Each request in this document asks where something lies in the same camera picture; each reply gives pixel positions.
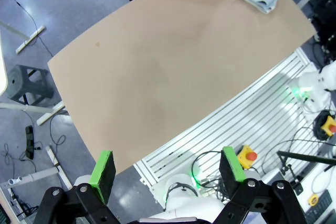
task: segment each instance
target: stool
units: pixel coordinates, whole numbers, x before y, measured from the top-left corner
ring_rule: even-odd
[[[41,82],[33,82],[29,79],[35,72],[40,72]],[[21,104],[35,105],[41,102],[44,98],[52,98],[54,90],[48,86],[45,69],[32,68],[22,65],[16,65],[7,75],[8,86],[6,93],[8,98]],[[36,94],[37,98],[32,104],[28,103],[26,93]]]

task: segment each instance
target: metal frame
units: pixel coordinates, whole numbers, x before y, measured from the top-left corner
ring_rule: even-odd
[[[270,152],[271,148],[281,141],[290,140],[301,127],[310,126],[308,122],[311,119],[307,118],[288,88],[291,79],[299,76],[307,66],[311,67],[310,61],[298,48],[222,107],[134,164],[141,181],[151,188],[155,199],[163,204],[154,185],[181,171],[181,167],[189,165],[200,153],[220,151],[223,146],[240,148],[242,144],[249,145],[258,153],[254,168],[260,173],[265,155],[266,172],[279,166],[276,150],[286,150],[290,143],[279,145]],[[314,140],[313,134],[307,130],[299,131],[296,138]],[[315,155],[318,145],[297,141],[291,151]],[[295,173],[299,173],[307,162],[288,159],[288,163]],[[219,175],[217,154],[205,155],[197,165],[202,171],[200,178]],[[292,179],[292,175],[287,173],[285,179]]]

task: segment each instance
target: black keyboard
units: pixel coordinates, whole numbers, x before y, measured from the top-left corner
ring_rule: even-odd
[[[328,190],[325,190],[323,194],[319,197],[317,204],[304,214],[308,224],[314,224],[318,218],[326,211],[326,209],[331,205],[332,200]]]
[[[0,224],[9,224],[11,221],[7,216],[5,210],[0,205]]]

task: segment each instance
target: white slatted surface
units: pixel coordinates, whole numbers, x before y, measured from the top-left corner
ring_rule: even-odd
[[[290,140],[297,129],[310,126],[287,87],[289,81],[308,64],[304,52],[301,48],[297,49],[232,100],[137,162],[134,167],[144,183],[152,187],[174,174],[181,166],[190,163],[200,153],[220,151],[223,146],[239,148],[247,144],[253,148],[258,153],[253,167],[261,175],[261,163],[267,153],[265,172],[280,167],[280,160],[275,153],[279,149],[287,150],[290,143],[278,145],[270,151],[271,148],[281,141]],[[304,129],[296,134],[296,138],[315,140],[311,131]],[[316,154],[317,149],[317,143],[297,141],[293,143],[291,151]],[[207,154],[198,164],[204,175],[218,175],[219,155]],[[288,159],[287,164],[292,164],[297,173],[306,162]],[[288,172],[285,178],[291,180],[291,174]]]

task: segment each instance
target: gray floor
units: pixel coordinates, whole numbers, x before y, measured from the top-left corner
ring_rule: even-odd
[[[47,30],[41,34],[41,38],[53,55],[62,50],[64,46],[90,26],[128,2],[128,0],[18,1],[34,17],[37,26],[47,26]],[[33,21],[13,0],[0,0],[0,6],[1,21],[9,23],[28,35],[35,30]],[[309,8],[305,8],[304,12],[308,15]],[[19,55],[16,55],[15,49],[22,43],[22,40],[2,28],[1,36],[7,70],[11,69],[15,64],[48,69],[47,62],[51,55],[39,40],[33,46],[27,47]],[[311,57],[311,45],[305,44],[303,48],[308,56]],[[49,76],[49,81],[56,90],[51,76]],[[60,96],[56,91],[52,99],[42,102],[41,105],[52,106],[60,100]],[[8,101],[5,94],[0,97],[0,101]],[[40,116],[36,113],[30,113],[30,115],[34,121]],[[13,157],[18,157],[25,150],[25,127],[30,125],[31,121],[22,111],[5,109],[0,110],[0,118],[0,150],[3,151],[4,144],[7,143],[9,153]],[[50,121],[42,126],[34,125],[35,141],[41,141],[44,146],[52,143],[49,124]],[[62,134],[66,136],[65,143],[58,147],[57,157],[70,181],[73,183],[78,176],[90,174],[95,162],[72,124],[71,118],[66,115],[55,117],[52,121],[51,131],[56,140]],[[30,162],[14,161],[14,163],[15,177],[34,171],[34,167]],[[44,149],[36,151],[34,163],[37,170],[51,167],[51,160]],[[0,182],[8,180],[12,176],[12,163],[7,166],[4,161],[0,162]],[[122,223],[162,211],[161,206],[155,203],[149,190],[140,183],[139,179],[140,177],[133,167],[116,177],[109,207]],[[59,185],[59,179],[54,176],[17,187],[15,188],[15,193],[23,201],[34,206],[39,205],[47,188]]]

